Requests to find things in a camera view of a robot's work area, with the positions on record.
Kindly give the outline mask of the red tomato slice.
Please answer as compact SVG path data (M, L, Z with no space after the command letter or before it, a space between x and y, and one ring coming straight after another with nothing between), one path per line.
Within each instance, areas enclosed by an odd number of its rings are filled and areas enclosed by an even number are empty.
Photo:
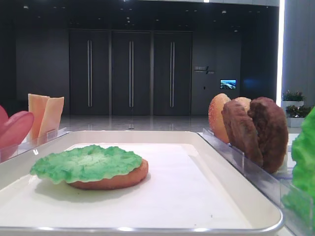
M34 122L31 112L20 111L0 126L0 148L19 145L27 136Z
M7 122L9 118L5 109L0 106L0 135L2 136L4 132L7 130Z

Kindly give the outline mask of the green lettuce leaf on bun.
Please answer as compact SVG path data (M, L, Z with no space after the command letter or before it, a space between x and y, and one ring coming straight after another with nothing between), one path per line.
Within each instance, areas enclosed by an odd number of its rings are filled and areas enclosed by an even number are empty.
M38 159L30 175L49 179L54 184L92 182L125 176L140 167L143 158L133 151L99 145L78 147L60 153L51 153Z

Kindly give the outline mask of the brown meat patty left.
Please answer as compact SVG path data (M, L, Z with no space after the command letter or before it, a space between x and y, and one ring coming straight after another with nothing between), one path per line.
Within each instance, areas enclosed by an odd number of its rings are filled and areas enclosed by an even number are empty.
M263 157L258 146L257 130L243 105L235 99L228 101L221 114L230 144L261 167Z

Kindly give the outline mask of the brown meat patty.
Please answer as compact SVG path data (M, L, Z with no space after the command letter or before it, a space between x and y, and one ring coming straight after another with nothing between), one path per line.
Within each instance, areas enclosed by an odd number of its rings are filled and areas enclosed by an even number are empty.
M230 144L261 167L263 157L258 146L257 130L243 105L235 99L228 101L221 114Z
M263 169L272 174L279 170L287 151L288 129L284 110L271 98L259 97L248 110L258 134Z

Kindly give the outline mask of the orange cheese slice right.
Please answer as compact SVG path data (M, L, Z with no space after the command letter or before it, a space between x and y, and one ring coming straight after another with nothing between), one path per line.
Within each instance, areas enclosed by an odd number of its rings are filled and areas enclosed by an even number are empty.
M46 136L48 132L59 129L63 106L64 97L48 99L38 135L39 138Z

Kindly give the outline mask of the orange cheese slice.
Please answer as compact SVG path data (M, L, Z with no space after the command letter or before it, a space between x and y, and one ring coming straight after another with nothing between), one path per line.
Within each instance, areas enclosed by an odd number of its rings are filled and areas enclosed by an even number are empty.
M32 128L28 134L28 141L38 138L47 101L50 97L37 94L28 94L29 112L34 116Z
M48 99L38 135L39 138L46 136L48 132L59 129L63 106L64 97Z

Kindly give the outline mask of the brown meat patty right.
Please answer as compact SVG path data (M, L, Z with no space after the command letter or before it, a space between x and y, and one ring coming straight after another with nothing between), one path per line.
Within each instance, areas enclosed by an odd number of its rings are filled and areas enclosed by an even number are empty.
M279 170L287 151L288 129L284 110L271 98L259 97L248 110L258 134L263 169L272 174Z

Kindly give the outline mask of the orange cheese slice left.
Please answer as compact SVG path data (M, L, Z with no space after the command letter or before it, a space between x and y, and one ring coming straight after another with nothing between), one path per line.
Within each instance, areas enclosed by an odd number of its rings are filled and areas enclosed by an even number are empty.
M38 138L47 101L50 97L37 94L28 94L29 112L34 116L32 128L28 134L28 141Z

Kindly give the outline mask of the red tomato slice in rack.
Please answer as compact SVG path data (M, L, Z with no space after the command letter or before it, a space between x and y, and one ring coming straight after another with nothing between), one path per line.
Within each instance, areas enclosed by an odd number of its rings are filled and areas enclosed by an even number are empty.
M4 132L7 130L7 122L9 118L5 109L0 106L0 135L2 136Z

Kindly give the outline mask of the green lettuce leaf in rack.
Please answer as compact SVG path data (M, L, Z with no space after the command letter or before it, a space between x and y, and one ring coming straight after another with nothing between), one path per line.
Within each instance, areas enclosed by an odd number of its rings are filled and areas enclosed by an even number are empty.
M305 117L301 133L292 142L291 157L296 162L292 171L290 192L283 204L308 225L315 225L315 110Z

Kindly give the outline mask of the sesame bun half outer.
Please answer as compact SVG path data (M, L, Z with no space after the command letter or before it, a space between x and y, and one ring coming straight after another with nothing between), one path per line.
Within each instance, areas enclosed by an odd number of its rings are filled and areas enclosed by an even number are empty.
M225 93L220 93L212 99L208 110L210 129L218 139L226 144L229 143L229 139L221 112L223 110L224 104L230 100L231 99Z

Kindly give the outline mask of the sesame bun half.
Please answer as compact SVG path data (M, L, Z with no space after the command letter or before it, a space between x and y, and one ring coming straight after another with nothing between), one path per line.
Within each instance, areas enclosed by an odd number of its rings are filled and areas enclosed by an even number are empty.
M218 139L226 144L229 143L229 139L221 112L223 110L224 104L230 100L231 99L225 93L220 93L212 99L208 110L210 129Z
M246 97L237 97L235 98L235 101L239 102L244 107L246 113L248 112L250 109L251 99Z

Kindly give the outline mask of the dark triple door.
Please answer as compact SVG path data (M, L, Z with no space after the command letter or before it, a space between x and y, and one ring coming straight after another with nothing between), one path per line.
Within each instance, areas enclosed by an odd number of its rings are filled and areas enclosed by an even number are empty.
M71 30L73 115L188 116L189 32Z

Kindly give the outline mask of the bottom bun on tray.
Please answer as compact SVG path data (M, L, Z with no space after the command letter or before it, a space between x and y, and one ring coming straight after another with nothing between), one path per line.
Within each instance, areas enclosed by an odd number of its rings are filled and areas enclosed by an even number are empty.
M68 185L82 190L115 190L135 186L143 181L149 170L148 161L142 159L142 163L138 168L127 175L114 176L111 179L104 178L99 181L82 182L77 181Z

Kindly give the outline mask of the white metal tray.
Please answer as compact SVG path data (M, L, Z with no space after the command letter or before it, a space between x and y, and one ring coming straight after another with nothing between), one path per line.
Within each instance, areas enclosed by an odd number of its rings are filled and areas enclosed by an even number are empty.
M140 155L147 177L84 191L29 174L50 153L93 144ZM194 132L75 131L0 166L3 236L274 236L283 225L280 208Z

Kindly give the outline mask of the sesame bun half inner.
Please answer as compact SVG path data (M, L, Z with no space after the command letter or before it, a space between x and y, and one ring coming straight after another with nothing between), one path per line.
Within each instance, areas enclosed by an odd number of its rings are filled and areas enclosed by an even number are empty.
M244 107L246 113L248 112L250 109L251 99L246 97L237 97L235 98L235 101L239 102Z

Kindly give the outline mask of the potted plants in planter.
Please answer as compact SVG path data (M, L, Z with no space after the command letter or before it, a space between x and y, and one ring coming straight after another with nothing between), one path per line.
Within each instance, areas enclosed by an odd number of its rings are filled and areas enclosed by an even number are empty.
M290 92L289 90L282 95L281 107L283 108L288 127L300 127L305 117L310 113L311 107L305 106L306 97L302 92Z

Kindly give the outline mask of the clear acrylic rack left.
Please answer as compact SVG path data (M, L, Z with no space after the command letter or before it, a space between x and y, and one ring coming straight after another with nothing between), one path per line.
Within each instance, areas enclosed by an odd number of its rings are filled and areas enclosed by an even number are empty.
M69 131L65 127L60 130L49 131L47 134L31 141L22 141L22 143L19 145L12 145L9 147L1 148L0 149L0 162L2 163L19 154L22 154L26 151L37 148L38 146L48 143L49 141L52 141L67 133L69 133Z

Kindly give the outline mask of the clear acrylic rack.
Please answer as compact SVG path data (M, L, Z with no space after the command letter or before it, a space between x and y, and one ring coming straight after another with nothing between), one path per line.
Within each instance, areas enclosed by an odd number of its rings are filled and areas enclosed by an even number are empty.
M308 193L292 184L291 170L269 174L237 148L223 143L213 132L204 128L201 136L241 175L279 206L285 215L285 226L295 236L315 234L315 201Z
M1 148L0 149L0 162L2 163L19 154L22 154L26 151L37 148L38 146L48 143L49 141L52 141L67 133L69 133L69 131L65 127L60 130L49 131L47 134L31 141L22 141L22 143L19 145L12 145L9 147Z

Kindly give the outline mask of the clear acrylic rack right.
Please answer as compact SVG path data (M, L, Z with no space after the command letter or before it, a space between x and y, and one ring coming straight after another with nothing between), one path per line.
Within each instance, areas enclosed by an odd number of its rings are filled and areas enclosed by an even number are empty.
M279 206L285 215L285 226L295 236L315 234L315 201L308 193L292 184L291 170L269 174L237 148L223 143L213 132L204 128L201 136L241 175Z

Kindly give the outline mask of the wall display screen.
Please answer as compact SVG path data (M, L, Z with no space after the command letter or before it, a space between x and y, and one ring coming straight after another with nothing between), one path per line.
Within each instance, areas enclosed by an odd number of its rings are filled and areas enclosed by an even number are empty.
M220 80L220 89L236 89L236 80Z

